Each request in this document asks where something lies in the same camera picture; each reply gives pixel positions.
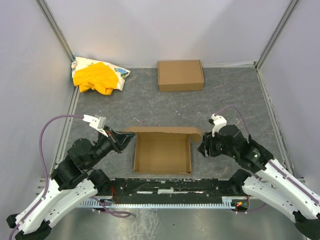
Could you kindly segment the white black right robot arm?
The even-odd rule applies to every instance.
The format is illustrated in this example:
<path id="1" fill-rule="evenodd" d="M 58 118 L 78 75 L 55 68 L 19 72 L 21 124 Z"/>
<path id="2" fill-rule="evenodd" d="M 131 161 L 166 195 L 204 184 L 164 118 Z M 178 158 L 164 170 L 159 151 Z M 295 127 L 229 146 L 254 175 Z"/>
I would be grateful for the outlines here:
<path id="1" fill-rule="evenodd" d="M 205 132 L 198 151 L 205 157 L 225 155 L 246 175 L 242 191 L 256 197 L 289 218 L 310 240 L 320 238 L 320 196 L 288 172 L 266 148 L 245 138 L 235 125 Z"/>

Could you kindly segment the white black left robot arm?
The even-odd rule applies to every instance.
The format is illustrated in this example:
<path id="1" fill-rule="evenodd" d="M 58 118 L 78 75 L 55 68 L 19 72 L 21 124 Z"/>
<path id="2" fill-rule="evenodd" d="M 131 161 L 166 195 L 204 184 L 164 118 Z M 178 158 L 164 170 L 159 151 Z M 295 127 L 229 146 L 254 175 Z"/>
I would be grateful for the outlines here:
<path id="1" fill-rule="evenodd" d="M 103 131 L 94 142 L 77 139 L 52 172 L 41 194 L 23 212 L 7 217 L 6 222 L 12 229 L 10 239 L 44 240 L 54 224 L 76 205 L 108 193 L 111 180 L 94 166 L 110 152 L 122 153 L 135 133 L 114 131 L 107 126 Z"/>

